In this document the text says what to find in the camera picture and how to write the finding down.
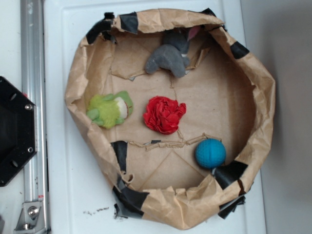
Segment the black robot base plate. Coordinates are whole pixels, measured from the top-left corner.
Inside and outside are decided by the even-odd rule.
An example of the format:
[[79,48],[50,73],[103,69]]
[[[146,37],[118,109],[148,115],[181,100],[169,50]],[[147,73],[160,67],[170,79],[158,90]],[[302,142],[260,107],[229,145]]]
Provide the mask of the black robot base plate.
[[7,186],[36,154],[36,106],[0,77],[0,186]]

